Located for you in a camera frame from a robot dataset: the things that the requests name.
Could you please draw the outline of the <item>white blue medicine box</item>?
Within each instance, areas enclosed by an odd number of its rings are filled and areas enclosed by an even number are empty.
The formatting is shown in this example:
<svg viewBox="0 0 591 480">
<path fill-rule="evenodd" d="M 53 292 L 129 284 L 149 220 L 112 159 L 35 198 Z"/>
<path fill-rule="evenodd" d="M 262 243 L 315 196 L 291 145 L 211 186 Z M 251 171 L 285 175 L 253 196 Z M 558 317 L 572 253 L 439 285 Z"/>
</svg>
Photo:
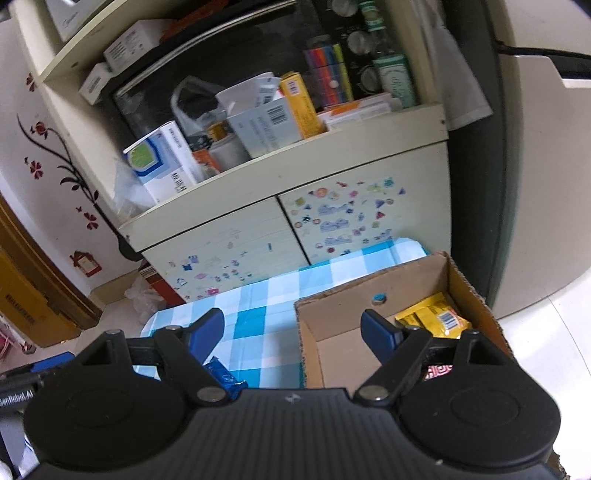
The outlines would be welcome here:
<svg viewBox="0 0 591 480">
<path fill-rule="evenodd" d="M 204 181 L 204 170 L 175 121 L 159 126 L 122 151 L 140 183 L 162 203 Z"/>
</svg>

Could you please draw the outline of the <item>red house outlet sticker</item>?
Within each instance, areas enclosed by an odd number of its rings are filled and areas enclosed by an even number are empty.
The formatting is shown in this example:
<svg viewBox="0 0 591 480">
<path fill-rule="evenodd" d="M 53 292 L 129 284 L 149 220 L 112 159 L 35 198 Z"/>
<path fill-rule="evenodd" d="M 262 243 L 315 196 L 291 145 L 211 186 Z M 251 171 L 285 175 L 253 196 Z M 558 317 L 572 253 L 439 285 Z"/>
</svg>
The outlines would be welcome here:
<svg viewBox="0 0 591 480">
<path fill-rule="evenodd" d="M 88 252 L 75 251 L 69 258 L 73 266 L 79 269 L 87 278 L 102 271 L 101 265 Z"/>
</svg>

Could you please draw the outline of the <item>red snack bag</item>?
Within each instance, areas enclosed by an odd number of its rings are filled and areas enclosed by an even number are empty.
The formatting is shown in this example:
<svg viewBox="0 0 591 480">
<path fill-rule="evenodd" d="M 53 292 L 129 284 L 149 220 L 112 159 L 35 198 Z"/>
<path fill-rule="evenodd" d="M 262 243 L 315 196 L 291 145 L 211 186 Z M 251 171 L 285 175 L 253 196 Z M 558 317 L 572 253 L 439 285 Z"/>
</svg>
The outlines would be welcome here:
<svg viewBox="0 0 591 480">
<path fill-rule="evenodd" d="M 441 376 L 445 376 L 451 373 L 452 370 L 452 365 L 430 365 L 427 369 L 424 380 L 428 381 Z"/>
</svg>

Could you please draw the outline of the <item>clear plastic bag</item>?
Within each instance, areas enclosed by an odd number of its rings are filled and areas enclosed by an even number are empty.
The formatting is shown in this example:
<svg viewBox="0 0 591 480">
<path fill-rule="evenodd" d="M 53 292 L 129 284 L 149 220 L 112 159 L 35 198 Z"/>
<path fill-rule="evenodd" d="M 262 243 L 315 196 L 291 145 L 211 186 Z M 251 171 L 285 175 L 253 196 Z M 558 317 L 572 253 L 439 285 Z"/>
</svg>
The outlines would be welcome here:
<svg viewBox="0 0 591 480">
<path fill-rule="evenodd" d="M 137 320 L 142 325 L 166 307 L 165 300 L 141 276 L 135 278 L 131 286 L 124 291 L 124 296 L 132 302 Z"/>
</svg>

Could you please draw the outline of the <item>colourful marker pack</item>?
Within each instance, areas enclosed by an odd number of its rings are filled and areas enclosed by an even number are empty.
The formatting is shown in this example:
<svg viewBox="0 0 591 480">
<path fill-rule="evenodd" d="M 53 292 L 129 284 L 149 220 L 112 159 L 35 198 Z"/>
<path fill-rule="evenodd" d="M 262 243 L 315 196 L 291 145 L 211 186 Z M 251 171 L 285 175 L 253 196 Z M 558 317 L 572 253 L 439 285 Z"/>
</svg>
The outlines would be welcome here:
<svg viewBox="0 0 591 480">
<path fill-rule="evenodd" d="M 304 58 L 314 78 L 322 107 L 328 109 L 353 101 L 353 90 L 339 44 L 304 50 Z"/>
</svg>

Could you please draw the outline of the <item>cream cabinet with stickers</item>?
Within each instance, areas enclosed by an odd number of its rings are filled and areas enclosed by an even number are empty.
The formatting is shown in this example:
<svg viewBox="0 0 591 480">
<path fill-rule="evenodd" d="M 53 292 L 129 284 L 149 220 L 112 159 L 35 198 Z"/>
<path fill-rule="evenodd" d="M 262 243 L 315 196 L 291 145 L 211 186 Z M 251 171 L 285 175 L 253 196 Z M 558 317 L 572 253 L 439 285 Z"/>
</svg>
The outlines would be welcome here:
<svg viewBox="0 0 591 480">
<path fill-rule="evenodd" d="M 448 131 L 406 1 L 379 10 L 405 34 L 419 94 L 356 100 L 326 125 L 312 103 L 311 44 L 345 13 L 330 1 L 189 2 L 197 24 L 113 63 L 102 103 L 80 87 L 123 38 L 173 1 L 108 1 L 65 35 L 44 1 L 15 1 L 24 51 L 53 117 L 24 136 L 62 183 L 109 205 L 123 255 L 192 302 L 409 237 L 451 247 Z"/>
</svg>

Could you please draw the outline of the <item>green tin can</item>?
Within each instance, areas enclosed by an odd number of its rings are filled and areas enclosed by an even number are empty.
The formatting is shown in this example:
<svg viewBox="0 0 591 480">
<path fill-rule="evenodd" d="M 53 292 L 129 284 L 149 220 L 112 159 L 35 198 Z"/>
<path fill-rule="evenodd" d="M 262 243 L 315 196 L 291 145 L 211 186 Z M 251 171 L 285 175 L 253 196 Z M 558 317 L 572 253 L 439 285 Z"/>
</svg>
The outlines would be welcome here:
<svg viewBox="0 0 591 480">
<path fill-rule="evenodd" d="M 404 108 L 417 105 L 415 86 L 404 54 L 374 59 L 383 89 L 398 98 Z"/>
</svg>

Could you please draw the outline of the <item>red brown cardboard box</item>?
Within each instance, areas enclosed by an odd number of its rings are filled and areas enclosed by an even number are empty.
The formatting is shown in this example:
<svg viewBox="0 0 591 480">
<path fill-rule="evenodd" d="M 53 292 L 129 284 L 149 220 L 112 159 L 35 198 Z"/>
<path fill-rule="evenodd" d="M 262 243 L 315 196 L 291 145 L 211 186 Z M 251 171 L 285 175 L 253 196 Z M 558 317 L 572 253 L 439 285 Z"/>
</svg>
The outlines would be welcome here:
<svg viewBox="0 0 591 480">
<path fill-rule="evenodd" d="M 160 295 L 168 307 L 177 307 L 185 304 L 178 293 L 163 279 L 163 277 L 145 260 L 138 269 L 139 275 L 148 285 Z"/>
</svg>

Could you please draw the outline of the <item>wooden door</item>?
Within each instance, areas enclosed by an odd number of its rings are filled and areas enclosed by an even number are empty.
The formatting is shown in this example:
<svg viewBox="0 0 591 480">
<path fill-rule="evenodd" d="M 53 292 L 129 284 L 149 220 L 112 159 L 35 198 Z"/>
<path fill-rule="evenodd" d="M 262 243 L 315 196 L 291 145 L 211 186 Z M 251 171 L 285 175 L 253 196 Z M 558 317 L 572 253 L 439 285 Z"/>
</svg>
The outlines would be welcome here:
<svg viewBox="0 0 591 480">
<path fill-rule="evenodd" d="M 1 201 L 1 314 L 47 348 L 95 327 L 102 311 L 55 266 Z"/>
</svg>

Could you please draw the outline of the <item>white barcode box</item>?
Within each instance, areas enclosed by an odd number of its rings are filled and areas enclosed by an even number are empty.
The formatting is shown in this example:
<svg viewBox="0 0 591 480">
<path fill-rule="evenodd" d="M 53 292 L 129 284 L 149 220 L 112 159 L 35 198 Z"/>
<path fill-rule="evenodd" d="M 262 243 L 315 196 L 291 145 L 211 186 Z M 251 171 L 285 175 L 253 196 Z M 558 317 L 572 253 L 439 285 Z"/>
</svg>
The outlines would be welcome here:
<svg viewBox="0 0 591 480">
<path fill-rule="evenodd" d="M 287 98 L 280 93 L 266 104 L 249 109 L 233 106 L 228 123 L 252 158 L 269 154 L 301 141 Z"/>
</svg>

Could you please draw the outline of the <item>yellow snack bag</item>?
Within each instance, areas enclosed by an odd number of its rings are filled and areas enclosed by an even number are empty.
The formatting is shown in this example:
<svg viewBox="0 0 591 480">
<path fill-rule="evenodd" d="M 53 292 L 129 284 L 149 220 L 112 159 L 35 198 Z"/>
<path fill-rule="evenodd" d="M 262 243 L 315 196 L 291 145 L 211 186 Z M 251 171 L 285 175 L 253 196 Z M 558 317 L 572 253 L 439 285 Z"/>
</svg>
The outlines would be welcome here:
<svg viewBox="0 0 591 480">
<path fill-rule="evenodd" d="M 394 320 L 406 326 L 418 326 L 428 330 L 436 338 L 459 339 L 472 328 L 445 293 L 439 292 L 407 309 L 394 314 Z"/>
</svg>

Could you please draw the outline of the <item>dark blue snack bag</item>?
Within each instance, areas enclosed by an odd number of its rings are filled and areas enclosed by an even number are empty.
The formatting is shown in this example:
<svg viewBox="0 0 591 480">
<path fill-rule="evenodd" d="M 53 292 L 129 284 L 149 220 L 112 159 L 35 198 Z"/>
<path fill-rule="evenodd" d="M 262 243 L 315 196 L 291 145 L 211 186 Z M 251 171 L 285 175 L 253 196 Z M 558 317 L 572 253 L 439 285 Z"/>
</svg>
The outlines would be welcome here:
<svg viewBox="0 0 591 480">
<path fill-rule="evenodd" d="M 215 356 L 204 365 L 204 369 L 221 384 L 231 400 L 235 400 L 243 390 L 249 388 L 246 380 L 238 380 Z"/>
</svg>

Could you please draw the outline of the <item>yellow orange box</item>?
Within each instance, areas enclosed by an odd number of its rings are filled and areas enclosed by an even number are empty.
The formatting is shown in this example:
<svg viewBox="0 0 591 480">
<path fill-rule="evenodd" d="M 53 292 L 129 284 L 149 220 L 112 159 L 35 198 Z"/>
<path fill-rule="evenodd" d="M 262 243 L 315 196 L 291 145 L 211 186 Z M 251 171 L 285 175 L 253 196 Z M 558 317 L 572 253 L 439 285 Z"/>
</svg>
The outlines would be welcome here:
<svg viewBox="0 0 591 480">
<path fill-rule="evenodd" d="M 300 73 L 290 72 L 280 78 L 280 91 L 287 98 L 301 137 L 308 139 L 325 132 Z"/>
</svg>

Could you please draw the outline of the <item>blue white checkered tablecloth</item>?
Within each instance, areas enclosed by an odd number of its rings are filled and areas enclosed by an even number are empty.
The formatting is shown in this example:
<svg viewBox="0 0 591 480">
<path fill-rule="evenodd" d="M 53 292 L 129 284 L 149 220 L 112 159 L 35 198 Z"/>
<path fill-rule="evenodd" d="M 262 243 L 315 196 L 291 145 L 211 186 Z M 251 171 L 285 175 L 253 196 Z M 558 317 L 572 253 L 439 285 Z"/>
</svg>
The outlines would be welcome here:
<svg viewBox="0 0 591 480">
<path fill-rule="evenodd" d="M 418 241 L 400 238 L 154 314 L 140 332 L 188 326 L 208 310 L 224 315 L 224 333 L 212 355 L 252 388 L 301 388 L 300 340 L 294 303 L 332 287 L 425 257 Z"/>
</svg>

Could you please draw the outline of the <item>cardboard milk box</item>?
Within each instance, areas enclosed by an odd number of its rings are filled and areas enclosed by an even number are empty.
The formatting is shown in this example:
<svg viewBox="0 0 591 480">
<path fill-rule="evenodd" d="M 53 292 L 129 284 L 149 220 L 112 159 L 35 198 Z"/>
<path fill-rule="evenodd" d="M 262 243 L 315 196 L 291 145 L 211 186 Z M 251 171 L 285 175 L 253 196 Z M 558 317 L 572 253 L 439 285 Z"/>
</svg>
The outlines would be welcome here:
<svg viewBox="0 0 591 480">
<path fill-rule="evenodd" d="M 346 282 L 294 304 L 301 340 L 304 387 L 345 388 L 353 392 L 381 366 L 361 335 L 363 311 L 384 318 L 439 292 L 447 294 L 459 314 L 504 353 L 513 352 L 484 299 L 439 252 Z"/>
</svg>

